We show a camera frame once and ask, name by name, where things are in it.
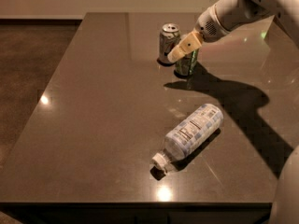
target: can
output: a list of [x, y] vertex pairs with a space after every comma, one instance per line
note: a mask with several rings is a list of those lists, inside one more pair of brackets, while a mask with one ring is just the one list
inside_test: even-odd
[[199, 49], [196, 49], [176, 62], [175, 73], [179, 77], [189, 77], [193, 74], [197, 64], [198, 51]]
[[160, 32], [160, 50], [158, 61], [163, 64], [172, 64], [167, 55], [180, 40], [179, 26], [174, 23], [166, 23]]

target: gray tabletop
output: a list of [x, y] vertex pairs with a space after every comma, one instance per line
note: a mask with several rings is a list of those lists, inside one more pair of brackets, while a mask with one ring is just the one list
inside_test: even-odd
[[[271, 19], [205, 44], [193, 77], [156, 62], [165, 22], [198, 14], [88, 13], [0, 176], [0, 202], [272, 202], [297, 146], [299, 54]], [[221, 131], [156, 180], [164, 136], [204, 103]]]

